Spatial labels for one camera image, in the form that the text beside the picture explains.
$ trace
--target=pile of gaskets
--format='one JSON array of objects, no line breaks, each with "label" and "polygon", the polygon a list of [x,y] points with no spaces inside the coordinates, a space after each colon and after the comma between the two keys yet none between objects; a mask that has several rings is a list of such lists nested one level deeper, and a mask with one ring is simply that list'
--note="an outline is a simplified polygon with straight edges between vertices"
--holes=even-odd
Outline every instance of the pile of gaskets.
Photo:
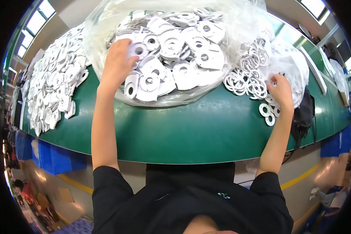
[{"label": "pile of gaskets", "polygon": [[266,77],[262,77],[260,68],[267,67],[269,55],[265,50],[264,39],[257,39],[250,46],[246,54],[240,59],[237,67],[224,79],[225,87],[238,96],[252,95],[250,99],[266,101],[259,106],[260,114],[265,117],[269,126],[275,123],[275,116],[279,117],[281,107],[267,91]]},{"label": "pile of gaskets", "polygon": [[187,12],[136,11],[107,42],[132,40],[128,57],[139,56],[126,78],[124,94],[156,101],[173,90],[190,90],[220,80],[227,59],[219,44],[225,36],[222,13],[199,8]]},{"label": "pile of gaskets", "polygon": [[72,96],[88,77],[86,66],[90,65],[84,53],[83,30],[84,23],[55,40],[35,63],[31,79],[24,84],[25,92],[28,91],[30,128],[37,136],[54,129],[61,120],[61,112],[65,119],[75,114]]}]

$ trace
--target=factory floor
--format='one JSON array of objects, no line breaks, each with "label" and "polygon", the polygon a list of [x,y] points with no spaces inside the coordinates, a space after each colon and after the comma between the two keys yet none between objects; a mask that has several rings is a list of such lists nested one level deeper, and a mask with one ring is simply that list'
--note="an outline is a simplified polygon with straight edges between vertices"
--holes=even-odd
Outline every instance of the factory floor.
[{"label": "factory floor", "polygon": [[[287,208],[294,219],[293,233],[299,233],[309,215],[317,208],[318,200],[308,200],[312,188],[322,190],[340,186],[343,181],[348,154],[335,158],[320,158],[320,143],[299,149],[282,165],[278,174]],[[258,161],[236,162],[235,183],[254,179]],[[32,160],[22,164],[25,174],[34,183],[35,189],[47,194],[53,206],[65,222],[71,223],[81,215],[93,218],[91,194],[94,187],[91,156],[87,155],[87,169],[53,176],[39,169]],[[121,173],[131,185],[133,192],[145,186],[145,164],[119,161]],[[61,198],[58,188],[69,188],[74,202]]]}]

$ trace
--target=hand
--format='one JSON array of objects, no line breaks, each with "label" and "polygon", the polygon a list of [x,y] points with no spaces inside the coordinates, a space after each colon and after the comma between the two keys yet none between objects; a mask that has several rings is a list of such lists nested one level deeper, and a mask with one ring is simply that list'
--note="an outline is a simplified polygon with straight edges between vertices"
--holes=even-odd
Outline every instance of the hand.
[{"label": "hand", "polygon": [[111,45],[98,87],[99,92],[114,95],[129,72],[131,72],[133,63],[139,60],[138,56],[133,56],[129,59],[126,58],[130,43],[130,39],[122,39]]},{"label": "hand", "polygon": [[276,82],[276,86],[267,84],[267,88],[272,97],[280,104],[281,111],[290,110],[294,112],[291,86],[287,79],[282,75],[274,75],[271,80]]}]

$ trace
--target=black bag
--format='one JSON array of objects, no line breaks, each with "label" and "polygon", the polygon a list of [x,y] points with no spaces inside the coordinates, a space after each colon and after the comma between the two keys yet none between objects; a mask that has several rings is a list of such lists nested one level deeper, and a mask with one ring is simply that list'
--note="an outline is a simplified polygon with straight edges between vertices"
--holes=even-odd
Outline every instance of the black bag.
[{"label": "black bag", "polygon": [[316,121],[315,121],[315,99],[309,94],[307,88],[304,90],[303,100],[300,106],[294,110],[293,122],[291,124],[291,133],[296,141],[295,150],[300,147],[302,139],[308,133],[314,121],[314,142],[316,143]]}]

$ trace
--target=green table surface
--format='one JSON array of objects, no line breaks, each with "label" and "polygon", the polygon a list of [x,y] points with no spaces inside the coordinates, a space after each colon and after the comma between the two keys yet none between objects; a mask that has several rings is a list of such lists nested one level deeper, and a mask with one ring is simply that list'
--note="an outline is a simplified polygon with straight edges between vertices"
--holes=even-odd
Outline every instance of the green table surface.
[{"label": "green table surface", "polygon": [[[320,52],[299,31],[270,16],[277,37],[303,46],[318,69],[328,76]],[[40,135],[40,139],[73,151],[91,154],[91,125],[99,85],[97,76],[88,67],[89,77],[74,92],[75,116],[64,118],[56,129]],[[309,92],[315,98],[317,140],[327,138],[351,124],[348,108],[339,91],[330,81],[322,95],[312,72]],[[114,100],[118,159],[159,164],[203,164],[239,161],[260,157],[272,132],[259,113],[259,101],[249,96],[236,96],[223,84],[198,101],[167,108],[133,107]],[[29,127],[27,104],[22,130],[35,136]],[[302,146],[313,143],[314,130],[308,131]],[[290,135],[287,149],[295,147]]]}]

